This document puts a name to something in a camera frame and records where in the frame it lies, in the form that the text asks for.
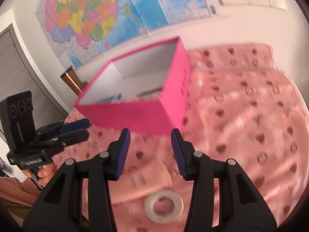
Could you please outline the left hand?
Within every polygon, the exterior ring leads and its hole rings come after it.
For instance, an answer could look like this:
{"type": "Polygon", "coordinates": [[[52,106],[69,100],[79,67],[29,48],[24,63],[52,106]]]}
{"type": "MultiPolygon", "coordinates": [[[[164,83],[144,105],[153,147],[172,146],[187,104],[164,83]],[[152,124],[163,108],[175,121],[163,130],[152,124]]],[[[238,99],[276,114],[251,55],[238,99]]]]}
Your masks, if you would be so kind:
{"type": "Polygon", "coordinates": [[[48,165],[44,165],[42,168],[40,168],[37,172],[38,179],[35,180],[34,174],[30,170],[22,170],[23,174],[32,179],[35,184],[41,185],[42,187],[45,187],[48,182],[52,179],[55,172],[57,171],[57,167],[54,163],[50,163],[48,165]]]}

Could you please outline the left pink sleeve forearm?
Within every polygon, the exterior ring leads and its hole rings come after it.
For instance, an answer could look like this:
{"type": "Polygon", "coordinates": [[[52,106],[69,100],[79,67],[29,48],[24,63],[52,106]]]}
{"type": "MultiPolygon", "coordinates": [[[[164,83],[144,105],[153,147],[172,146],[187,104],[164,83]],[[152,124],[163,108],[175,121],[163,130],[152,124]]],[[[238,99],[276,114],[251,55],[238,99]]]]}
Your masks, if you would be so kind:
{"type": "Polygon", "coordinates": [[[0,188],[2,200],[27,207],[31,207],[41,194],[31,179],[20,182],[14,177],[1,177],[0,188]]]}

